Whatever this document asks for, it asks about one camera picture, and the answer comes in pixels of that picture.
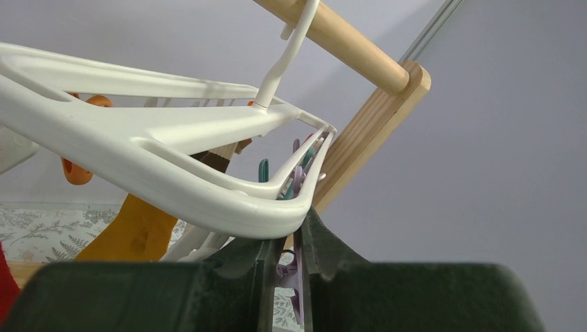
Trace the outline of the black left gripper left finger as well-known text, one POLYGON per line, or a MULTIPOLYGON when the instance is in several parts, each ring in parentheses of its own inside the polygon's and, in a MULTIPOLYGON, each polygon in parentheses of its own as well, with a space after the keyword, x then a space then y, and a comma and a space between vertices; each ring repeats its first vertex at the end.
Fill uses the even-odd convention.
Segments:
POLYGON ((26 284, 3 331, 270 331, 282 240, 194 263, 68 261, 26 284))

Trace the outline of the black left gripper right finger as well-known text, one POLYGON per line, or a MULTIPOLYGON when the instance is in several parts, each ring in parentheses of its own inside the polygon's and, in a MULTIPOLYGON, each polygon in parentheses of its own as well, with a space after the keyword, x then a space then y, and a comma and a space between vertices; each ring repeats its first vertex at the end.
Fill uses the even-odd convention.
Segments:
POLYGON ((300 228, 307 331, 544 331, 499 264, 371 262, 310 210, 300 228))

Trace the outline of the mustard yellow sock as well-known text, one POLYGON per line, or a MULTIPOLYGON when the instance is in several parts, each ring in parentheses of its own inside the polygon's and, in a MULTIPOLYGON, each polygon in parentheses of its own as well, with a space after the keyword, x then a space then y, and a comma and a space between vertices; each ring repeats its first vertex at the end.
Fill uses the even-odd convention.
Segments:
POLYGON ((76 261, 157 261, 168 250, 178 218, 128 194, 115 219, 76 261))

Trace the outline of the white plastic clip hanger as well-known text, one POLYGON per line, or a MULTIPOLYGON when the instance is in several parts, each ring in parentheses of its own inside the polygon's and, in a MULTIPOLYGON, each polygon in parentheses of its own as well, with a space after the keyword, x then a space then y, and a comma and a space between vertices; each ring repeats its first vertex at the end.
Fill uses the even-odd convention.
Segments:
POLYGON ((320 6, 308 1, 260 88, 1 45, 1 171, 45 147, 204 231, 279 239, 308 213, 336 130, 275 96, 320 6), (194 154, 315 128, 265 183, 218 172, 194 154))

